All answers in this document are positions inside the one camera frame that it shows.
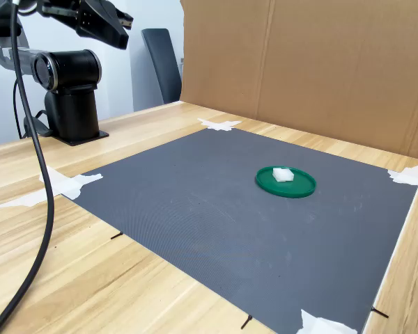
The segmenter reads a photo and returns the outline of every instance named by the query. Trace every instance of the white tape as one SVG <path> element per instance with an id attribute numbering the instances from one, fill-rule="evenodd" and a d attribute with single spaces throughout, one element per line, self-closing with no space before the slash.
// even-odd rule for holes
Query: white tape
<path id="1" fill-rule="evenodd" d="M 81 188 L 85 184 L 102 179 L 101 174 L 97 175 L 76 175 L 73 178 L 66 177 L 60 174 L 57 170 L 47 166 L 49 180 L 53 188 L 53 196 L 60 195 L 61 193 L 67 196 L 69 199 L 74 200 L 81 194 Z M 11 200 L 9 202 L 0 204 L 0 207 L 32 207 L 38 203 L 45 202 L 47 200 L 47 193 L 45 189 L 28 193 L 20 198 Z"/>
<path id="2" fill-rule="evenodd" d="M 316 318 L 302 310 L 303 328 L 296 334 L 357 334 L 357 331 L 339 322 Z"/>
<path id="3" fill-rule="evenodd" d="M 388 170 L 387 172 L 390 174 L 393 182 L 418 186 L 418 166 L 404 168 L 401 173 L 397 173 L 392 170 Z"/>
<path id="4" fill-rule="evenodd" d="M 235 121 L 227 120 L 226 122 L 223 122 L 223 123 L 214 123 L 214 122 L 209 122 L 208 120 L 202 120 L 201 118 L 198 118 L 198 120 L 201 122 L 201 125 L 205 125 L 208 127 L 208 129 L 214 129 L 216 131 L 218 130 L 231 131 L 234 125 L 240 124 L 242 122 L 241 120 L 235 120 Z"/>

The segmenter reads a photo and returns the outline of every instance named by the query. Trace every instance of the wood grain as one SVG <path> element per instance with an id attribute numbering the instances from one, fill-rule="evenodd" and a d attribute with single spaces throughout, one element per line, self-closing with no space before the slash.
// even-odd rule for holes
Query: wood grain
<path id="1" fill-rule="evenodd" d="M 366 148 L 192 104 L 175 103 L 100 123 L 110 137 L 77 147 L 40 138 L 48 165 L 72 177 L 199 131 L 197 118 L 401 171 L 418 159 Z M 41 188 L 30 140 L 0 145 L 0 204 Z M 55 198 L 45 261 L 5 333 L 272 333 L 247 314 L 68 199 Z M 46 203 L 0 209 L 0 312 L 38 251 Z M 371 333 L 418 333 L 418 194 Z"/>

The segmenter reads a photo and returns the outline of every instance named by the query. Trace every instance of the green lid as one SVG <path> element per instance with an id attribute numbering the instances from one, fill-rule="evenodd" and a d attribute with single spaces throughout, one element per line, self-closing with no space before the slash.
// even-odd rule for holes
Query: green lid
<path id="1" fill-rule="evenodd" d="M 273 168 L 287 168 L 294 174 L 293 181 L 278 182 L 272 176 Z M 257 184 L 268 193 L 289 198 L 310 196 L 316 189 L 315 179 L 303 170 L 285 166 L 269 166 L 260 169 L 256 175 Z"/>

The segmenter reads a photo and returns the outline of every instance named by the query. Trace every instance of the cable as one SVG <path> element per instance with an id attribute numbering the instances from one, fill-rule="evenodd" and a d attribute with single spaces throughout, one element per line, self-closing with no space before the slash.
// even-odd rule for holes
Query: cable
<path id="1" fill-rule="evenodd" d="M 19 138 L 22 139 L 22 132 L 20 131 L 20 124 L 19 124 L 19 117 L 17 116 L 17 106 L 15 105 L 15 93 L 17 92 L 17 79 L 14 83 L 13 89 L 13 107 L 14 107 L 14 116 L 15 116 L 15 124 L 17 125 L 17 132 L 19 133 Z"/>
<path id="2" fill-rule="evenodd" d="M 28 99 L 26 98 L 25 87 L 23 84 L 22 71 L 20 69 L 20 59 L 18 56 L 17 49 L 17 11 L 19 10 L 18 3 L 20 0 L 13 0 L 13 7 L 11 12 L 11 45 L 13 49 L 13 60 L 15 75 L 17 77 L 17 82 L 20 90 L 20 97 L 23 102 L 23 109 L 28 119 L 29 130 L 31 138 L 33 139 L 34 148 L 36 150 L 37 158 L 39 161 L 40 169 L 42 171 L 43 182 L 45 183 L 45 189 L 47 191 L 47 201 L 48 201 L 48 210 L 47 210 L 47 225 L 45 227 L 45 233 L 43 234 L 42 243 L 40 249 L 37 253 L 36 259 L 34 260 L 33 266 L 28 272 L 28 276 L 23 281 L 22 285 L 11 299 L 9 304 L 6 306 L 5 310 L 0 314 L 0 329 L 5 324 L 6 320 L 13 313 L 13 310 L 17 307 L 18 303 L 22 300 L 29 286 L 33 282 L 40 265 L 42 264 L 45 253 L 48 249 L 49 239 L 51 238 L 51 232 L 53 229 L 54 222 L 54 197 L 53 191 L 51 188 L 51 183 L 49 182 L 49 175 L 47 170 L 47 165 L 43 159 L 42 149 L 40 148 L 40 143 L 37 137 L 37 133 L 34 129 L 33 118 L 31 117 L 31 111 L 29 110 Z"/>

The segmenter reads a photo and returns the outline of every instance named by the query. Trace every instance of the black office chair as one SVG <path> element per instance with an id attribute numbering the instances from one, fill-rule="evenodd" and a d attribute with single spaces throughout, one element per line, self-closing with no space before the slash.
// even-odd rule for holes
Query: black office chair
<path id="1" fill-rule="evenodd" d="M 181 77 L 169 31 L 144 29 L 142 35 L 152 57 L 164 103 L 178 101 L 181 95 Z"/>

